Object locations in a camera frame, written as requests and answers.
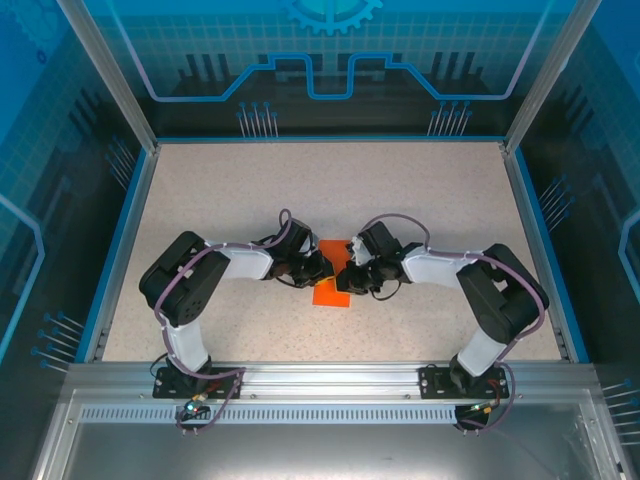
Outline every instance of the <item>metal frame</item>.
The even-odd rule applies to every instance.
[[[149,189],[151,188],[151,181],[153,180],[153,174],[156,170],[159,154],[160,147],[156,148],[153,154],[148,154],[145,158],[139,160],[140,162],[144,162],[141,167],[140,178],[137,183],[132,184],[132,188],[135,188],[133,199],[129,212],[127,213],[126,222],[122,230],[122,237],[117,246],[102,301],[99,305],[96,321],[93,330],[91,332],[85,332],[91,335],[89,346],[84,356],[77,358],[76,361],[92,362],[95,359],[100,337],[105,330],[108,330],[113,321],[120,290],[127,272],[129,258],[133,251],[136,234],[138,233],[138,225],[140,224]]]
[[[158,143],[156,136],[84,2],[57,1],[142,148],[153,155]]]
[[[538,114],[547,95],[564,70],[569,57],[582,38],[582,34],[589,26],[591,18],[596,13],[602,0],[578,0],[569,15],[560,35],[556,39],[551,52],[540,68],[540,73],[522,102],[516,118],[507,132],[507,153],[514,153],[531,123]]]
[[[400,411],[407,406],[453,405],[460,401],[421,400],[417,369],[426,363],[307,363],[247,365],[241,398],[234,406],[273,406],[295,410],[304,405],[340,405]],[[174,400],[151,398],[152,378],[147,363],[76,364],[69,369],[34,479],[62,478],[72,452],[78,425],[85,408],[126,406],[157,409],[159,405],[179,406]],[[579,405],[583,440],[591,445],[594,468],[603,479],[619,479],[614,447],[607,434],[606,405],[595,369],[588,364],[561,362],[514,362],[518,382],[516,405]],[[474,403],[469,399],[462,403]],[[91,423],[101,423],[92,419]],[[171,423],[172,419],[160,423]],[[128,423],[125,418],[105,419],[104,423]],[[157,419],[136,423],[159,423]],[[252,423],[268,423],[259,419]],[[383,423],[375,420],[372,423]],[[416,420],[413,423],[430,423]]]
[[[517,146],[533,122],[545,98],[562,72],[569,56],[587,28],[601,0],[579,0],[559,35],[551,54],[507,134],[505,165],[512,183],[518,209],[529,239],[532,256],[541,282],[551,292],[551,313],[562,332],[567,354],[575,360],[566,316],[557,295],[551,267],[546,260],[540,232],[527,202],[521,172],[513,159]],[[58,3],[100,76],[118,103],[136,137],[149,152],[140,184],[137,187],[122,243],[118,248],[113,272],[98,315],[97,328],[87,354],[93,358],[98,336],[113,317],[126,264],[133,248],[137,225],[151,185],[155,168],[157,140],[131,92],[113,55],[81,0],[58,0]],[[460,401],[425,401],[420,399],[417,369],[426,363],[376,364],[264,364],[252,363],[244,377],[241,398],[234,406],[281,405],[383,405],[389,409],[406,406],[454,405]],[[573,404],[582,412],[584,434],[591,446],[593,462],[602,478],[618,479],[616,462],[633,476],[615,435],[611,417],[599,386],[595,369],[589,364],[565,362],[514,362],[518,383],[516,405]],[[151,379],[147,363],[92,363],[71,365],[50,424],[33,478],[62,478],[69,461],[83,411],[91,406],[126,405],[136,408],[178,406],[181,402],[151,398]],[[475,403],[469,399],[466,403]]]
[[[559,348],[561,352],[563,349],[566,351],[569,360],[572,362],[578,362],[579,358],[569,329],[569,324],[567,322],[567,315],[562,305],[562,301],[560,300],[558,286],[551,269],[551,264],[545,254],[542,235],[540,234],[539,225],[535,220],[533,205],[527,195],[527,189],[522,172],[515,159],[515,154],[503,151],[503,159],[507,170],[507,176],[511,183],[511,189],[513,190],[516,207],[520,214],[520,220],[522,221],[524,233],[527,237],[527,242],[529,243],[529,249],[531,250],[531,258],[533,259],[536,272],[538,273],[538,279],[549,295],[549,317],[553,326],[560,330],[560,335],[563,339]]]

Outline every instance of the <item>orange square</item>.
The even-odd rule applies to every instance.
[[[346,248],[348,243],[349,240],[320,240],[318,243],[318,249],[331,262],[336,276],[346,268],[347,260],[351,258]],[[336,279],[331,278],[313,287],[313,305],[349,308],[351,295],[338,292]]]

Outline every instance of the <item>black mounting plate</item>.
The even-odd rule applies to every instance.
[[[493,400],[496,392],[489,384],[489,380],[496,380],[500,385],[500,398],[509,398],[509,386],[504,369],[492,367],[479,377],[474,386],[462,395],[458,387],[451,381],[449,367],[427,365],[418,369],[418,385],[420,397],[423,400],[457,400],[473,398],[478,400]]]
[[[207,371],[208,375],[217,375],[220,373],[226,373],[236,368],[211,368]],[[237,379],[237,376],[222,378],[220,380],[211,380],[206,383],[204,387],[199,388],[200,391],[194,391],[193,388],[189,388],[185,384],[184,376],[177,373],[175,369],[169,367],[161,367],[156,373],[156,382],[153,385],[153,398],[183,398],[189,399],[194,395],[201,393],[202,391],[209,390],[209,399],[224,400],[229,394],[229,390],[233,387],[233,382]],[[240,390],[242,385],[238,386],[232,399],[240,398]]]

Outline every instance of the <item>ventilation slot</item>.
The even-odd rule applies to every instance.
[[[218,406],[190,424],[206,423]],[[84,407],[84,423],[172,424],[181,406],[92,405]],[[225,424],[450,424],[453,406],[376,405],[229,405],[220,416]]]

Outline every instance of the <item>speckled table surface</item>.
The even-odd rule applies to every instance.
[[[440,249],[504,243],[533,271],[495,143],[282,143],[164,145],[106,345],[105,361],[149,361],[164,352],[138,281],[184,230],[209,240],[251,241],[278,230],[290,208],[320,238],[346,239],[384,212],[413,215]],[[402,220],[402,243],[422,241]],[[221,282],[201,315],[218,361],[448,360],[477,324],[460,290],[411,285],[388,302],[353,297],[317,307],[312,289],[277,282]],[[507,358],[560,358],[549,322]]]

